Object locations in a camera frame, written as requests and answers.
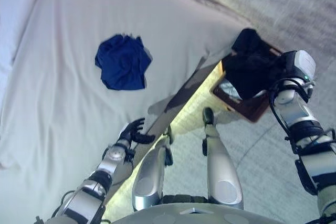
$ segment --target robot forearm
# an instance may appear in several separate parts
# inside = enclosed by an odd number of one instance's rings
[[[324,131],[307,106],[315,62],[304,51],[288,52],[285,56],[287,62],[292,62],[292,66],[287,65],[289,77],[279,80],[271,89],[270,106],[286,131],[293,152],[299,155],[296,167],[303,187],[318,195],[320,214],[331,216],[336,213],[335,132]]]

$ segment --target black cable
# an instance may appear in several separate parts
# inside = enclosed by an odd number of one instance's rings
[[[323,137],[324,135],[328,134],[329,132],[332,132],[332,139],[331,141],[327,141],[327,142],[323,142],[323,143],[317,143],[317,141]],[[326,131],[324,131],[323,133],[321,133],[320,135],[318,135],[317,138],[315,138],[311,143],[309,143],[305,148],[303,148],[300,151],[300,155],[303,155],[304,153],[307,153],[307,151],[309,151],[310,149],[312,149],[313,147],[317,147],[317,146],[321,146],[321,145],[326,145],[326,144],[331,144],[331,143],[336,143],[336,139],[335,139],[335,129],[327,129]]]
[[[280,119],[280,117],[278,116],[278,113],[275,111],[275,108],[274,108],[274,98],[275,98],[275,95],[277,93],[277,88],[278,88],[277,86],[279,85],[279,83],[284,82],[284,81],[291,81],[291,82],[295,83],[299,87],[299,89],[301,89],[302,92],[306,93],[306,91],[297,80],[294,80],[294,79],[291,79],[291,78],[282,78],[280,80],[277,80],[275,83],[273,83],[273,85],[269,89],[269,100],[268,100],[269,106],[270,106],[275,118],[277,119],[278,123],[283,128],[283,130],[285,131],[287,136],[290,138],[290,131],[285,126],[285,124],[282,122],[282,120]]]
[[[271,108],[276,120],[278,121],[278,123],[280,124],[280,126],[283,128],[283,130],[285,131],[285,133],[287,134],[287,136],[290,138],[290,132],[288,130],[288,128],[285,126],[285,124],[282,122],[282,120],[280,119],[280,117],[278,116],[278,113],[275,111],[274,109],[274,92],[270,93],[269,95],[269,107]]]
[[[56,208],[56,210],[52,213],[51,217],[55,217],[55,215],[57,214],[58,210],[60,209],[60,207],[63,205],[64,203],[64,199],[65,197],[68,195],[68,194],[71,194],[75,192],[74,190],[71,190],[71,191],[67,191],[63,196],[62,196],[62,199],[61,199],[61,204],[59,205],[59,207]]]

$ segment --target gray carpet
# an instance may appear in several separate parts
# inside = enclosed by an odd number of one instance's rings
[[[317,86],[310,108],[327,129],[336,127],[336,0],[217,0],[249,18],[261,36],[282,50],[305,49],[317,62]],[[285,223],[306,223],[318,217],[316,197],[304,191],[285,134],[267,112],[256,124],[223,106],[209,93],[218,79],[214,71],[172,123],[173,167],[165,170],[165,194],[207,196],[206,158],[201,112],[210,106],[217,128],[237,167],[245,210]],[[106,217],[132,212],[133,176],[108,204]]]
[[[318,73],[336,57],[336,0],[217,0],[250,19],[261,36],[314,56]]]

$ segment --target blue cloth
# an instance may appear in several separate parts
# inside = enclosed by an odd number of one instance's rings
[[[101,43],[96,55],[102,82],[114,90],[144,89],[144,73],[150,63],[140,37],[120,34]]]

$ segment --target white bedsheet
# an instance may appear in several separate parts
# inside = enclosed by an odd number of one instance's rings
[[[125,123],[175,94],[202,57],[223,57],[247,25],[195,0],[38,0],[1,114],[1,222],[50,217]],[[140,35],[151,53],[146,89],[101,82],[95,54],[116,33]]]
[[[35,0],[0,0],[0,111],[8,76]]]

